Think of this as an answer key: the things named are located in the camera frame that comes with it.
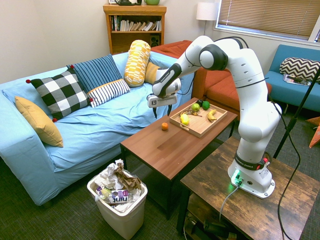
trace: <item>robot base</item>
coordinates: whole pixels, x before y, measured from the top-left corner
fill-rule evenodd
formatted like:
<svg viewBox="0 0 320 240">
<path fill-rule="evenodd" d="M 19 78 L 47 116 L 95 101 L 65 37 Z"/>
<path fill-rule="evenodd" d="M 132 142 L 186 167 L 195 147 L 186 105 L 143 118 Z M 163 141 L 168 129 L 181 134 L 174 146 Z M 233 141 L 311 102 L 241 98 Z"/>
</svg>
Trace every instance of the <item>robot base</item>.
<svg viewBox="0 0 320 240">
<path fill-rule="evenodd" d="M 238 186 L 239 180 L 236 179 L 237 174 L 239 174 L 239 179 L 242 180 L 242 184 L 239 188 L 258 198 L 265 199 L 275 190 L 276 183 L 272 179 L 272 175 L 266 166 L 261 170 L 252 171 L 240 166 L 233 160 L 233 163 L 228 168 L 228 175 L 234 186 Z"/>
</svg>

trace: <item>wooden bookshelf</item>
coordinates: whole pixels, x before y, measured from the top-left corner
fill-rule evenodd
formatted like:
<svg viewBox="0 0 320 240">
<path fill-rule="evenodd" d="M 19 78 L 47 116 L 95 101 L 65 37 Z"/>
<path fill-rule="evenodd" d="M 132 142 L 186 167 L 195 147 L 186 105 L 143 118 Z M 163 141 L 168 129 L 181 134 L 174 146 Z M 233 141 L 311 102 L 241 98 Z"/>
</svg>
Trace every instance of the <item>wooden bookshelf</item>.
<svg viewBox="0 0 320 240">
<path fill-rule="evenodd" d="M 143 40 L 151 44 L 151 37 L 158 36 L 159 44 L 165 44 L 165 14 L 167 7 L 162 5 L 119 6 L 117 4 L 103 5 L 106 28 L 108 32 L 111 54 L 127 52 L 134 40 Z M 161 30 L 155 31 L 117 31 L 113 30 L 112 18 L 120 16 L 122 20 L 133 22 L 161 21 Z"/>
</svg>

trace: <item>wall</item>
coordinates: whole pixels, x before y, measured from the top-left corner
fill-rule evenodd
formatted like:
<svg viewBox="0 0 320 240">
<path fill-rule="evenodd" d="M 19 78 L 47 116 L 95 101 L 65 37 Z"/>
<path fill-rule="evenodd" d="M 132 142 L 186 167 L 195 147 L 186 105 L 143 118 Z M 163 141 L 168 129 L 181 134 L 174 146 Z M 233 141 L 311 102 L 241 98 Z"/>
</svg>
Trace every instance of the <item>wall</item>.
<svg viewBox="0 0 320 240">
<path fill-rule="evenodd" d="M 165 43 L 193 41 L 204 33 L 205 21 L 196 20 L 199 2 L 215 1 L 160 0 L 160 4 L 167 7 Z M 108 0 L 1 0 L 0 83 L 109 54 L 102 7 L 106 3 Z M 281 43 L 319 49 L 213 30 L 213 26 L 214 22 L 208 21 L 205 31 L 213 40 L 234 35 L 243 37 L 256 52 L 264 72 Z"/>
<path fill-rule="evenodd" d="M 107 0 L 1 0 L 0 83 L 109 52 Z"/>
</svg>

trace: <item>light blue couch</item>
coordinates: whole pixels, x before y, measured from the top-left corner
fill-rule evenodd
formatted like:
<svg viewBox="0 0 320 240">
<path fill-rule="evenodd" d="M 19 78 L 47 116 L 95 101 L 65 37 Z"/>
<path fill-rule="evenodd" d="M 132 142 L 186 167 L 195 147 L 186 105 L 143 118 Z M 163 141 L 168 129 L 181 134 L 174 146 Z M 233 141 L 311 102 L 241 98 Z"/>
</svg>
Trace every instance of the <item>light blue couch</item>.
<svg viewBox="0 0 320 240">
<path fill-rule="evenodd" d="M 113 56 L 124 74 L 128 53 Z M 150 61 L 170 67 L 177 59 L 151 52 Z M 55 123 L 63 138 L 63 148 L 41 142 L 34 129 L 16 109 L 14 97 L 20 96 L 37 104 L 52 118 L 38 92 L 26 79 L 53 77 L 67 68 L 44 72 L 0 84 L 0 157 L 20 180 L 38 206 L 54 198 L 63 189 L 99 168 L 121 153 L 120 142 L 153 123 L 156 119 L 147 106 L 152 85 L 140 87 L 92 108 L 81 108 Z M 194 74 L 181 78 L 180 93 L 189 89 Z M 172 110 L 191 99 L 178 94 Z M 158 118 L 168 107 L 158 107 Z"/>
<path fill-rule="evenodd" d="M 289 57 L 320 61 L 320 50 L 280 44 L 276 50 L 269 72 L 265 75 L 265 81 L 272 85 L 270 96 L 273 100 L 299 106 L 308 90 L 308 86 L 287 83 L 283 80 L 284 76 L 280 73 L 280 64 Z M 303 107 L 320 112 L 319 103 L 320 85 L 316 83 Z"/>
</svg>

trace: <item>wastebasket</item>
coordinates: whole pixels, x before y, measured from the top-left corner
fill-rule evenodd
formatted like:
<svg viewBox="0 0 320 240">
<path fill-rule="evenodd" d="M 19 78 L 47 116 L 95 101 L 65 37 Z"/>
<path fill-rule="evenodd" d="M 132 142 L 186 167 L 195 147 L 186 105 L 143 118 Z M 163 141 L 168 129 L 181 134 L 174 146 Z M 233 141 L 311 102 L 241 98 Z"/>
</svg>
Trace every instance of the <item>wastebasket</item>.
<svg viewBox="0 0 320 240">
<path fill-rule="evenodd" d="M 97 185 L 95 184 L 95 176 L 91 179 L 87 188 L 90 191 L 93 199 L 95 199 Z M 124 239 L 131 239 L 144 223 L 145 202 L 148 189 L 145 184 L 141 184 L 141 195 L 125 212 L 119 212 L 113 209 L 104 201 L 97 201 L 96 204 L 104 218 L 104 220 Z"/>
</svg>

